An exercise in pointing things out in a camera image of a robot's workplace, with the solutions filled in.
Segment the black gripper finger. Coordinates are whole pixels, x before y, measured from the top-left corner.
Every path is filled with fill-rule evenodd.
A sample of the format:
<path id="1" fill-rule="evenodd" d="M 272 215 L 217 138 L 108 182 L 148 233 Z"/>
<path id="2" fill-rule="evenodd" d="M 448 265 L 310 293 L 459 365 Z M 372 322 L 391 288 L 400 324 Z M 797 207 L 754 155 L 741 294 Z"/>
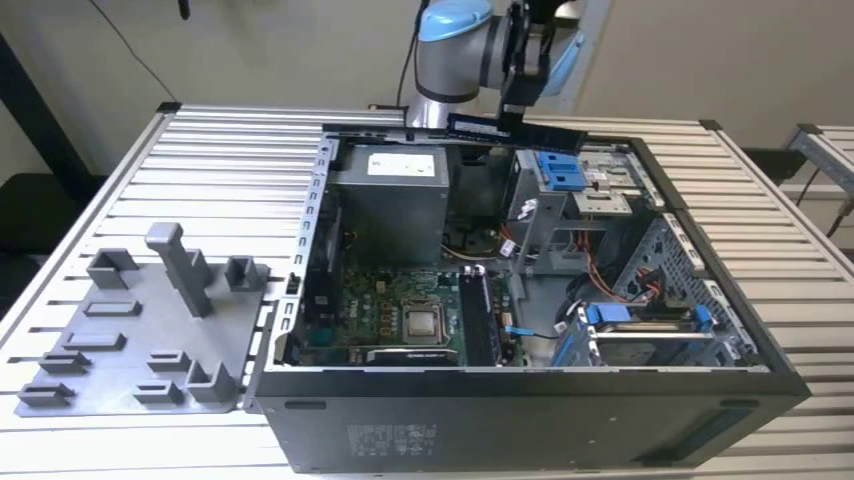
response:
<path id="1" fill-rule="evenodd" d="M 527 42 L 531 27 L 530 7 L 512 4 L 507 11 L 507 31 L 503 47 L 503 81 L 498 110 L 498 127 L 510 132 L 522 122 L 528 105 Z"/>
<path id="2" fill-rule="evenodd" d="M 551 24 L 528 21 L 523 30 L 519 63 L 519 104 L 532 106 L 548 82 L 551 47 L 555 28 Z"/>

